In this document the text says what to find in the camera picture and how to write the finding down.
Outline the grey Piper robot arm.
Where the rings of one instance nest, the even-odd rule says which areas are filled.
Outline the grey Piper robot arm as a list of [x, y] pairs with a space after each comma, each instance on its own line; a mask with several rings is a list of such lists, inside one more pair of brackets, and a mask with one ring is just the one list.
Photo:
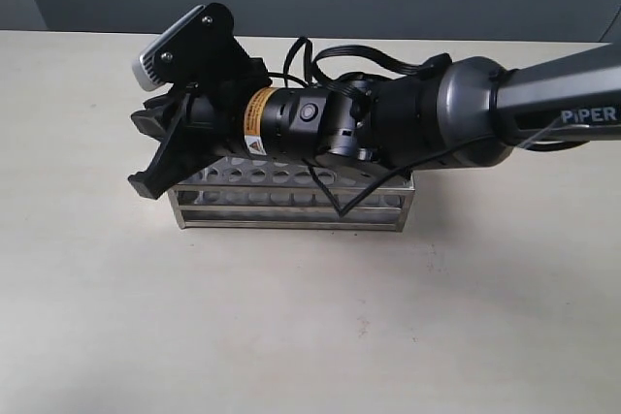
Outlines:
[[234, 35], [231, 11], [199, 5], [138, 56], [150, 93], [132, 122], [158, 148], [129, 176], [156, 199], [226, 156], [327, 169], [376, 189], [414, 170], [493, 167], [515, 148], [550, 152], [620, 137], [620, 47], [529, 68], [448, 54], [420, 64], [377, 48], [314, 51], [299, 38], [271, 72]]

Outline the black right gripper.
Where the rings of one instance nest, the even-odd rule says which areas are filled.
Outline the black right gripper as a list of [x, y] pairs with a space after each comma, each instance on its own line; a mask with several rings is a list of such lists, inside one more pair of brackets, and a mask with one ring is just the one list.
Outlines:
[[155, 71], [170, 88], [143, 102], [130, 119], [159, 142], [147, 168], [128, 177], [139, 196], [157, 200], [225, 156], [277, 162], [354, 162], [358, 103], [347, 96], [358, 78], [334, 84], [306, 70], [294, 80], [285, 63], [271, 72], [236, 37], [221, 3], [206, 9], [172, 41], [171, 63]]

